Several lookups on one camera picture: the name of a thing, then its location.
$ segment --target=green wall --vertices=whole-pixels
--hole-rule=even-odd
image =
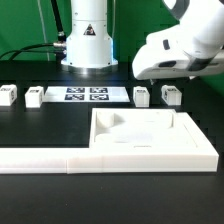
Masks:
[[[0,0],[0,54],[44,42],[38,0]],[[50,0],[40,0],[45,21],[47,41],[57,40]],[[71,31],[70,0],[57,0],[64,30]],[[108,0],[108,32],[112,32],[113,0]],[[164,7],[162,0],[116,0],[115,58],[131,62],[145,44],[147,34],[177,24]],[[21,54],[19,60],[47,60],[46,54]],[[222,76],[206,77],[212,87],[224,95]]]

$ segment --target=black tabletop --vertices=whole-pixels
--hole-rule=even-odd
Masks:
[[[0,147],[88,147],[92,108],[135,108],[133,87],[150,92],[150,108],[187,112],[220,155],[216,173],[0,175],[1,223],[222,223],[224,220],[224,98],[202,79],[133,78],[120,63],[107,75],[65,72],[54,62],[1,62],[0,85],[16,84],[18,98],[0,107]],[[175,85],[182,105],[168,107],[161,87]],[[44,103],[28,110],[31,86],[124,86],[130,103]]]

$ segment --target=small white block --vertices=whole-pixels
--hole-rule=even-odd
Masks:
[[[0,106],[11,106],[17,98],[16,85],[3,85],[0,88]]]
[[[150,94],[146,87],[134,87],[133,99],[136,107],[149,107]]]
[[[162,99],[169,106],[181,105],[182,93],[175,86],[162,86]]]
[[[30,87],[25,94],[27,108],[39,108],[43,102],[44,88],[41,86]]]

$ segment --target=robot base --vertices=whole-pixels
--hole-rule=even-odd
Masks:
[[[80,75],[103,75],[116,72],[118,70],[118,64],[110,65],[103,68],[79,68],[64,64],[62,64],[61,66],[62,70],[66,72],[71,72]]]

